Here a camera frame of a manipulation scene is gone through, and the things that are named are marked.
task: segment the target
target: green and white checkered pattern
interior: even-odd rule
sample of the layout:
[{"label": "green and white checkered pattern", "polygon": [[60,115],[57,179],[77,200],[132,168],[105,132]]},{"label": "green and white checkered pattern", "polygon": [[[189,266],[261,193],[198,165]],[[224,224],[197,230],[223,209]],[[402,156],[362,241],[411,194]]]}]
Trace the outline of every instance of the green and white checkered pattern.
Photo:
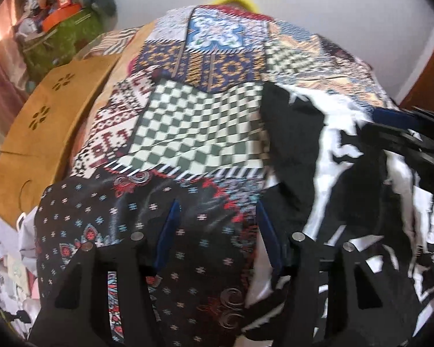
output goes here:
[{"label": "green and white checkered pattern", "polygon": [[149,97],[129,154],[119,163],[142,171],[167,163],[192,174],[226,165],[261,168],[268,158],[260,126],[261,97],[261,83],[207,94],[161,80]]},{"label": "green and white checkered pattern", "polygon": [[299,50],[287,48],[278,41],[265,43],[267,69],[271,73],[295,74],[317,68],[315,59]]}]

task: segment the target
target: patchwork fabric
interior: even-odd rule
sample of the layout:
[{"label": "patchwork fabric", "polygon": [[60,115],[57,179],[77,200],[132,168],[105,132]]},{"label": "patchwork fabric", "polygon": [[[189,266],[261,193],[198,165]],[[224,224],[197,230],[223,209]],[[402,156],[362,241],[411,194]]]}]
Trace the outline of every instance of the patchwork fabric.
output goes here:
[{"label": "patchwork fabric", "polygon": [[196,8],[190,18],[186,50],[235,53],[262,49],[267,22]]},{"label": "patchwork fabric", "polygon": [[127,141],[153,90],[155,69],[149,67],[114,85],[107,105],[96,114],[87,142],[74,159],[71,176],[90,177],[99,165],[127,153]]},{"label": "patchwork fabric", "polygon": [[154,41],[145,42],[139,55],[128,66],[129,75],[142,69],[157,66],[163,71],[173,74],[180,59],[185,42],[180,41]]},{"label": "patchwork fabric", "polygon": [[318,67],[314,58],[295,49],[282,47],[280,43],[265,43],[265,55],[268,71],[273,73],[299,73]]},{"label": "patchwork fabric", "polygon": [[174,80],[204,92],[222,92],[245,82],[261,81],[265,56],[261,50],[238,53],[185,52]]},{"label": "patchwork fabric", "polygon": [[273,21],[274,19],[270,16],[266,16],[265,14],[259,14],[259,13],[251,13],[247,10],[239,9],[234,6],[230,5],[199,5],[200,8],[205,9],[216,9],[220,10],[229,16],[237,16],[237,17],[243,17],[243,18],[250,18],[257,21]]},{"label": "patchwork fabric", "polygon": [[308,53],[318,57],[325,54],[319,35],[284,21],[269,22],[271,40],[278,41],[282,46]]},{"label": "patchwork fabric", "polygon": [[364,110],[372,112],[374,107],[394,108],[393,101],[379,87],[357,78],[349,78],[333,71],[314,71],[298,74],[270,74],[267,78],[277,84],[295,85],[298,87],[322,90],[328,94],[342,94],[350,97]]},{"label": "patchwork fabric", "polygon": [[188,20],[195,7],[172,9],[156,21],[155,28],[146,41],[183,41],[186,38]]},{"label": "patchwork fabric", "polygon": [[[153,218],[177,200],[181,223],[168,262],[147,277],[161,335],[167,346],[232,347],[251,280],[262,185],[263,169],[193,176],[167,165],[139,172],[115,164],[48,187],[35,221],[41,302],[82,243],[116,244],[136,231],[148,236]],[[122,342],[114,273],[107,286],[112,336]]]},{"label": "patchwork fabric", "polygon": [[110,54],[122,53],[139,29],[140,27],[134,27],[133,29],[125,29],[103,34],[100,44],[93,47],[87,57],[108,56]]},{"label": "patchwork fabric", "polygon": [[223,165],[263,167],[261,91],[261,84],[248,82],[207,94],[162,80],[121,163],[140,170],[167,163],[193,174]]},{"label": "patchwork fabric", "polygon": [[371,67],[355,57],[354,61],[344,59],[341,57],[334,57],[333,67],[336,69],[335,73],[345,75],[353,87],[361,90],[360,93],[355,93],[351,96],[360,106],[364,108],[374,107],[387,107],[395,108],[395,103],[385,93],[380,84],[374,78]]},{"label": "patchwork fabric", "polygon": [[320,35],[319,38],[325,53],[328,53],[331,56],[336,56],[351,62],[355,62],[355,57],[346,50],[339,47],[336,43],[333,43],[331,40]]}]

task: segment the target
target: black and white fabric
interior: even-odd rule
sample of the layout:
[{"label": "black and white fabric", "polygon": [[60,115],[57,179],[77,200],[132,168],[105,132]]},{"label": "black and white fabric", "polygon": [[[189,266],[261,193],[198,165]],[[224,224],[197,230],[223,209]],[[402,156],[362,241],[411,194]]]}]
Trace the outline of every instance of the black and white fabric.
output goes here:
[{"label": "black and white fabric", "polygon": [[[411,338],[434,309],[434,195],[418,188],[403,157],[361,142],[369,117],[348,97],[279,86],[265,84],[260,111],[274,168],[262,195],[267,212],[325,245],[352,242],[389,288]],[[290,277],[272,277],[260,235],[257,252],[237,345],[269,346],[283,332]],[[316,342],[328,314],[327,273],[320,280]]]},{"label": "black and white fabric", "polygon": [[288,48],[275,40],[265,43],[267,69],[271,73],[294,74],[317,67],[314,57]]},{"label": "black and white fabric", "polygon": [[134,27],[132,29],[124,29],[108,33],[103,36],[100,44],[98,44],[96,47],[93,47],[90,52],[101,52],[101,56],[122,53],[125,47],[137,34],[139,29],[140,27]]},{"label": "black and white fabric", "polygon": [[124,165],[145,170],[165,163],[193,174],[226,165],[261,168],[262,84],[246,82],[208,94],[162,79],[135,133]]}]

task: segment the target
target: yellow object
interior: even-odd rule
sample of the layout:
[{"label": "yellow object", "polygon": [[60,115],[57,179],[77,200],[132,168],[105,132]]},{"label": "yellow object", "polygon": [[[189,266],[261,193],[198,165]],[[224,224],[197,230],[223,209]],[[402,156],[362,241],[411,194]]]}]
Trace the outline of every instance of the yellow object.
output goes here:
[{"label": "yellow object", "polygon": [[79,122],[118,58],[93,57],[53,69],[19,112],[0,149],[0,217],[13,228],[64,175]]},{"label": "yellow object", "polygon": [[257,5],[254,4],[252,0],[214,0],[211,2],[213,5],[228,5],[231,3],[240,5],[242,8],[250,11],[251,13],[259,13]]}]

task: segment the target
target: white wall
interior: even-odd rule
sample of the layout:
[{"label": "white wall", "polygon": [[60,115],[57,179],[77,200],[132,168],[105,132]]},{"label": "white wall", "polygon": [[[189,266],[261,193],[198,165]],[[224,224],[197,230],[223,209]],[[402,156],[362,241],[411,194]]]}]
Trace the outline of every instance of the white wall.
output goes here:
[{"label": "white wall", "polygon": [[[211,1],[116,0],[117,27],[139,26],[169,9]],[[367,61],[392,97],[421,61],[434,27],[434,13],[425,0],[254,1],[261,12],[322,34]]]}]

